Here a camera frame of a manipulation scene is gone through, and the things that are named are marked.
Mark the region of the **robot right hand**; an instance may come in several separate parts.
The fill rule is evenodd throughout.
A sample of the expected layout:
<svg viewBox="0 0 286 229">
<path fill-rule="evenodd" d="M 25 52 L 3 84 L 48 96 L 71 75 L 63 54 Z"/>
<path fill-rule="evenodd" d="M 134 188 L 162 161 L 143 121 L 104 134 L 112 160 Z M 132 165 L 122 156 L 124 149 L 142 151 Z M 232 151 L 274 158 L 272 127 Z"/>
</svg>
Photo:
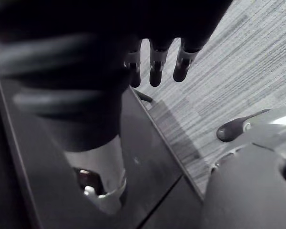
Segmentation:
<svg viewBox="0 0 286 229">
<path fill-rule="evenodd" d="M 101 212 L 124 204 L 122 94 L 140 85 L 150 43 L 157 87 L 179 38 L 173 78 L 182 82 L 231 5 L 229 0 L 0 0 L 0 78 L 22 86 L 13 100 L 38 117 Z"/>
</svg>

